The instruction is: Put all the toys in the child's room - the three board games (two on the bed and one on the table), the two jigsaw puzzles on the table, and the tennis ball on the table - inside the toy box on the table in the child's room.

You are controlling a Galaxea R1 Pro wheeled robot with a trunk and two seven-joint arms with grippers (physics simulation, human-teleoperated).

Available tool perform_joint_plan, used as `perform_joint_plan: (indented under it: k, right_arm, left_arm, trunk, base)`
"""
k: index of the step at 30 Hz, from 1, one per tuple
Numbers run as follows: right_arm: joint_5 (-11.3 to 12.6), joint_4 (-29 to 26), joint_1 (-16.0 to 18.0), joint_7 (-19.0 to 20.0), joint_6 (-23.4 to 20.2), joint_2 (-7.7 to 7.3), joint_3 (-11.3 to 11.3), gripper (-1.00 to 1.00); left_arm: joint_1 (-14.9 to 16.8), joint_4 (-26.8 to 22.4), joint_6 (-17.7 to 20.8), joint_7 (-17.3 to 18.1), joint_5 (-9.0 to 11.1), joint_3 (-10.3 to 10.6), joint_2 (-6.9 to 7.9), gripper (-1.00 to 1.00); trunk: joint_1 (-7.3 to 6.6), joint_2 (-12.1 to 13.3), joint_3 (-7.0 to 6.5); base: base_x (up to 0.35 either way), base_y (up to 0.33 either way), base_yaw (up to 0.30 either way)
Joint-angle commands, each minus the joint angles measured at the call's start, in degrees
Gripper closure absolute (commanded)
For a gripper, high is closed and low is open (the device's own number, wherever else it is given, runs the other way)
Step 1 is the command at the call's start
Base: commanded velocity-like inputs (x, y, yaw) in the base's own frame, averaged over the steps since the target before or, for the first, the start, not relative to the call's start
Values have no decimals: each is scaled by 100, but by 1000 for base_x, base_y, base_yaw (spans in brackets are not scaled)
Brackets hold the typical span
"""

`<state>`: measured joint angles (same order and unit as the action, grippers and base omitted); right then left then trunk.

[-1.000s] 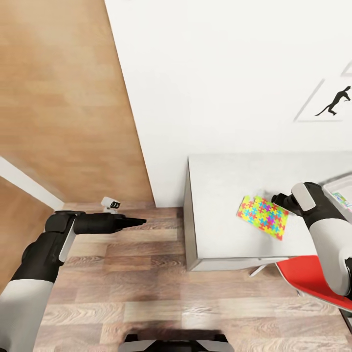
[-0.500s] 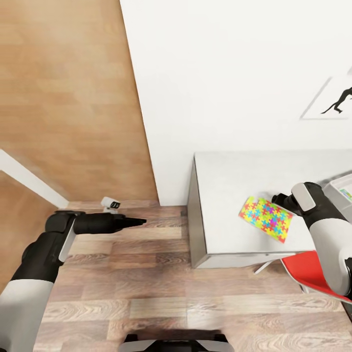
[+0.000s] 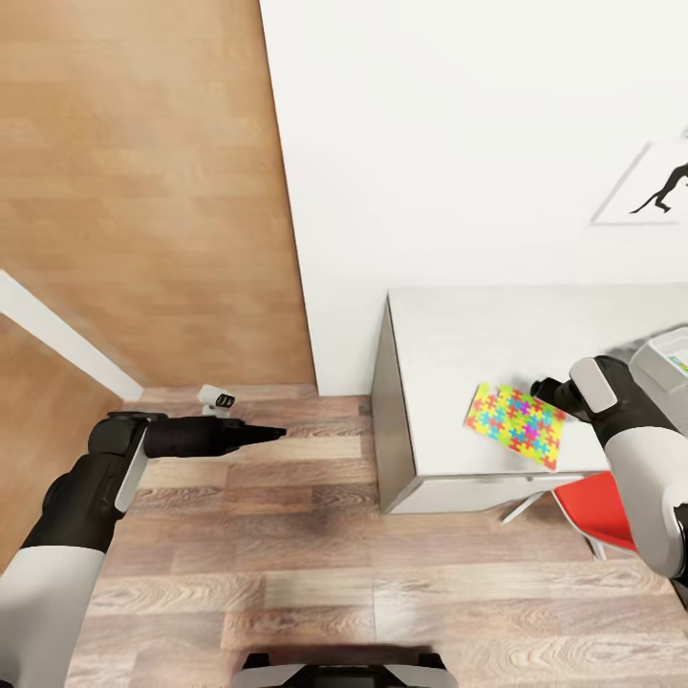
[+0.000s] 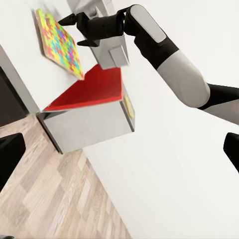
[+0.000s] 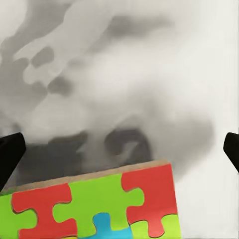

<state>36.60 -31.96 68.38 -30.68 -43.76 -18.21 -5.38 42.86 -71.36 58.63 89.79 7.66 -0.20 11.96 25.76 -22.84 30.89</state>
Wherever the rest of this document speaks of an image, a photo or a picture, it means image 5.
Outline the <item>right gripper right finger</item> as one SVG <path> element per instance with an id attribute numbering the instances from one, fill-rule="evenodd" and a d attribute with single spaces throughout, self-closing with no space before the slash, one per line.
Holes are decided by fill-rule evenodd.
<path id="1" fill-rule="evenodd" d="M 223 150 L 239 172 L 239 134 L 227 133 Z"/>

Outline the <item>jigsaw puzzle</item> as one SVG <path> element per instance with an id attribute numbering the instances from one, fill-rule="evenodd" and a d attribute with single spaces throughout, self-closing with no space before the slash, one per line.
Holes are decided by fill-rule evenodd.
<path id="1" fill-rule="evenodd" d="M 0 239 L 182 239 L 166 159 L 0 192 Z"/>

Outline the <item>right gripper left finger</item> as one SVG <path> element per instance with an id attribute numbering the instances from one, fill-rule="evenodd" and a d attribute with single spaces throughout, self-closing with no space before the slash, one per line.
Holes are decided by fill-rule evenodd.
<path id="1" fill-rule="evenodd" d="M 0 192 L 26 151 L 21 132 L 0 138 Z"/>

